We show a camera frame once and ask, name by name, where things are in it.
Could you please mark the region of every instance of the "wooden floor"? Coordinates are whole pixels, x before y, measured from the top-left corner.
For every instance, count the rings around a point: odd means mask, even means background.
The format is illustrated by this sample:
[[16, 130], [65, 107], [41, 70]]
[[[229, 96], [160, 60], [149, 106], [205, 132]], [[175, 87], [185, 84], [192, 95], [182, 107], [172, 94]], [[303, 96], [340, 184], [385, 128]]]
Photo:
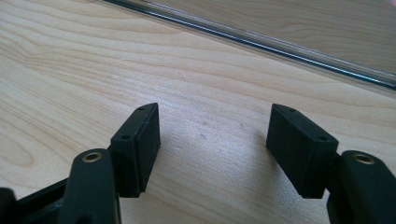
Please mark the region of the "wooden floor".
[[149, 2], [396, 74], [394, 0]]
[[329, 223], [265, 148], [271, 104], [294, 107], [396, 174], [396, 100], [100, 1], [0, 1], [0, 186], [18, 198], [107, 147], [139, 106], [162, 146], [123, 223]]

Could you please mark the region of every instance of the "wooden table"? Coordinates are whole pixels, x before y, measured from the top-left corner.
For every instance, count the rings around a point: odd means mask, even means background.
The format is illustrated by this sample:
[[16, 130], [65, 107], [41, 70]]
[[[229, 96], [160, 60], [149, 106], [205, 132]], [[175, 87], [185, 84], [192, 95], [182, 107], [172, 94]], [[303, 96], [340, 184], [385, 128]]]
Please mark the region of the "wooden table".
[[265, 148], [272, 103], [396, 173], [396, 100], [100, 1], [0, 2], [0, 186], [18, 198], [107, 147], [140, 105], [162, 146], [124, 223], [328, 223]]

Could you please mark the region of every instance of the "light wood surface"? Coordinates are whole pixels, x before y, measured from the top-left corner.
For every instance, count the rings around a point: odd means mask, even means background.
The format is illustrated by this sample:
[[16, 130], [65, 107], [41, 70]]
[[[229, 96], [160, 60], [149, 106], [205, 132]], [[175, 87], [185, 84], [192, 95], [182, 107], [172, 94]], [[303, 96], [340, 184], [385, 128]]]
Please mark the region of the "light wood surface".
[[149, 2], [396, 74], [394, 0]]
[[396, 100], [100, 1], [0, 1], [0, 186], [18, 198], [107, 147], [140, 105], [162, 146], [124, 223], [328, 223], [265, 148], [272, 103], [396, 174]]

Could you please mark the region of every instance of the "bolt hole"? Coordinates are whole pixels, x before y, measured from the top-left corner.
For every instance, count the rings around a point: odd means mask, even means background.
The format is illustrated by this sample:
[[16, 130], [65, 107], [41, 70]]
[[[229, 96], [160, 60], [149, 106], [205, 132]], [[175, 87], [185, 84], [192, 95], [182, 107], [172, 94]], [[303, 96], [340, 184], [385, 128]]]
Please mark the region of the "bolt hole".
[[102, 153], [100, 152], [93, 152], [82, 158], [85, 162], [99, 161], [100, 159], [102, 159]]
[[373, 165], [375, 161], [366, 155], [363, 154], [354, 154], [353, 157], [355, 158], [356, 161], [367, 164], [367, 165]]
[[328, 140], [327, 137], [323, 137], [323, 136], [319, 136], [318, 139], [320, 141], [324, 141], [324, 142], [326, 142]]

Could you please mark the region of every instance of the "wood grain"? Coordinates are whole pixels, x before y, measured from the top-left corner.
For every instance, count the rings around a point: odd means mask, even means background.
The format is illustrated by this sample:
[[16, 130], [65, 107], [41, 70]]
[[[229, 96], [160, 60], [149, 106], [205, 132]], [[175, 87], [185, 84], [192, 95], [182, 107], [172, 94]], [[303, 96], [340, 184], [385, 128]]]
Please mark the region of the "wood grain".
[[328, 223], [265, 148], [272, 103], [396, 174], [396, 100], [102, 2], [0, 1], [0, 186], [18, 198], [68, 176], [140, 105], [162, 146], [124, 223]]
[[391, 0], [149, 2], [396, 73], [396, 3]]

